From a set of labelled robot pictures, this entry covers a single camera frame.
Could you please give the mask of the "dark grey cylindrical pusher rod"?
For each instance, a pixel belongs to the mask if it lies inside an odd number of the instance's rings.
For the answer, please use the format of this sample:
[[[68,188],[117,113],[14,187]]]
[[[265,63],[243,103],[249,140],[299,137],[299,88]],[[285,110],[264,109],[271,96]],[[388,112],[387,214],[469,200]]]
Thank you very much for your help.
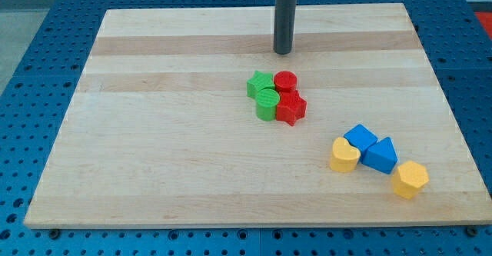
[[[292,50],[296,5],[297,0],[275,0],[273,48],[279,55]]]

